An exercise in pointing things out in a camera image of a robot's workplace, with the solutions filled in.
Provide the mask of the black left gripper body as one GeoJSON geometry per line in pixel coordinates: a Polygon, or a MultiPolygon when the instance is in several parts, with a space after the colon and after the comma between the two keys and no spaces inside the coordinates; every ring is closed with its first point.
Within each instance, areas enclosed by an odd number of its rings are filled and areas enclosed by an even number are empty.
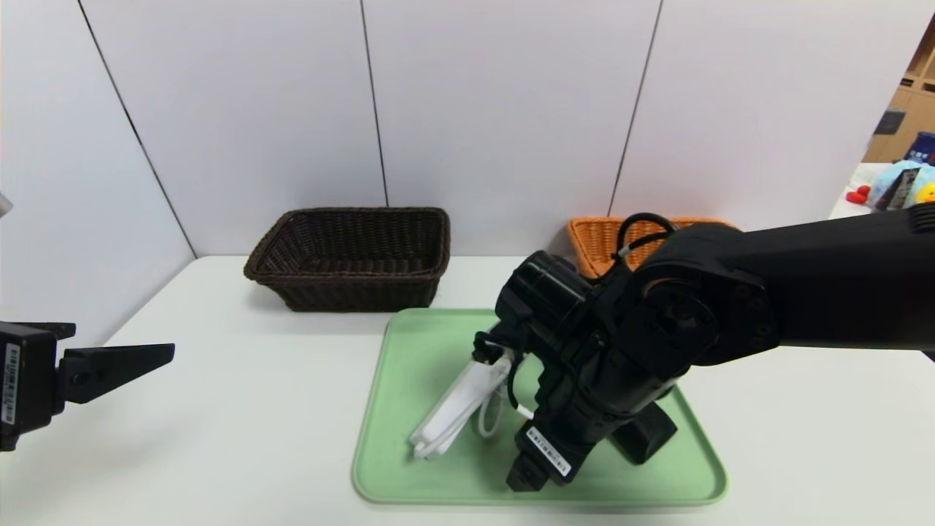
{"type": "Polygon", "coordinates": [[[56,413],[56,326],[1,323],[1,449],[14,451],[23,434],[46,427],[56,413]]]}

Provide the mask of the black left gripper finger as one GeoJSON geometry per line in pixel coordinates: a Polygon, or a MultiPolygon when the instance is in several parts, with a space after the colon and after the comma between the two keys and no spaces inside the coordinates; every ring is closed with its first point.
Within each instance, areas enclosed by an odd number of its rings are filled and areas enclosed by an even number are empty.
{"type": "Polygon", "coordinates": [[[77,332],[77,324],[67,322],[26,322],[18,321],[15,325],[22,327],[32,327],[32,329],[41,330],[41,332],[50,332],[56,338],[72,338],[77,332]]]}
{"type": "Polygon", "coordinates": [[[86,404],[172,362],[174,343],[76,348],[56,369],[56,415],[67,403],[86,404]]]}

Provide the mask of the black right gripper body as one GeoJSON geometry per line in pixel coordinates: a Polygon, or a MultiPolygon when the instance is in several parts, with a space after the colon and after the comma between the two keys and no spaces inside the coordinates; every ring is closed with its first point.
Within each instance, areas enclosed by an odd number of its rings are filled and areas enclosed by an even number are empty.
{"type": "Polygon", "coordinates": [[[626,369],[546,369],[537,378],[533,417],[516,434],[519,453],[537,457],[558,486],[571,483],[595,447],[633,420],[633,376],[626,369]]]}

